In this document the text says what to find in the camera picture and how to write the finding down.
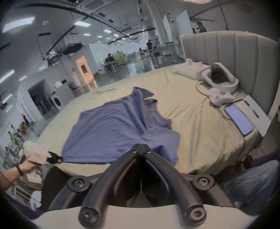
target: whiteboard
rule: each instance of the whiteboard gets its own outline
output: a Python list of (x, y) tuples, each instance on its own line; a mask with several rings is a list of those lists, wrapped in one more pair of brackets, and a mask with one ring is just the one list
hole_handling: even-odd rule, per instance
[(184, 10), (180, 15), (178, 15), (172, 25), (175, 31), (174, 37), (177, 41), (179, 41), (179, 43), (180, 35), (193, 35), (193, 30), (187, 10)]

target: jeans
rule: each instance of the jeans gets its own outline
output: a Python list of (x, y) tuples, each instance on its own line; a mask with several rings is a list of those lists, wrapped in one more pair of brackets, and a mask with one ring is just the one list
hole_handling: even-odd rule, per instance
[(220, 184), (230, 201), (240, 202), (239, 208), (249, 215), (258, 215), (272, 196), (278, 182), (277, 160), (240, 171)]

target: projector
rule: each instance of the projector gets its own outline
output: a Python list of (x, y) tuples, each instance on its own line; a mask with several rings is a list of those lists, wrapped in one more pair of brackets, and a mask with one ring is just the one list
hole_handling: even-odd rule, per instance
[(77, 52), (82, 47), (83, 47), (83, 44), (81, 44), (81, 43), (70, 43), (70, 44), (68, 44), (68, 45), (66, 45), (65, 47), (62, 48), (61, 53), (63, 55), (68, 55), (68, 54), (71, 54), (73, 52)]

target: vr headset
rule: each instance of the vr headset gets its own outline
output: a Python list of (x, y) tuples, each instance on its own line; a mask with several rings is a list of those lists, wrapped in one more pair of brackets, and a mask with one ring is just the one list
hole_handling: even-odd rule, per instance
[(210, 69), (203, 71), (201, 77), (208, 85), (220, 89), (224, 94), (233, 93), (239, 84), (239, 80), (221, 63), (212, 64)]

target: screw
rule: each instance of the screw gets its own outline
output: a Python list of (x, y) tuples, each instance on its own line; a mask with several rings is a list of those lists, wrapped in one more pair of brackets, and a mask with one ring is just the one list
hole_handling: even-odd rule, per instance
[(195, 223), (202, 221), (206, 216), (204, 208), (195, 208), (190, 211), (190, 218)]
[(76, 180), (74, 182), (74, 186), (76, 186), (76, 187), (82, 187), (83, 185), (84, 185), (84, 181), (82, 181), (82, 180)]
[(86, 212), (83, 212), (83, 216), (84, 216), (85, 218), (89, 218), (89, 215), (88, 215)]
[(206, 178), (200, 178), (199, 183), (205, 186), (209, 184), (209, 181)]

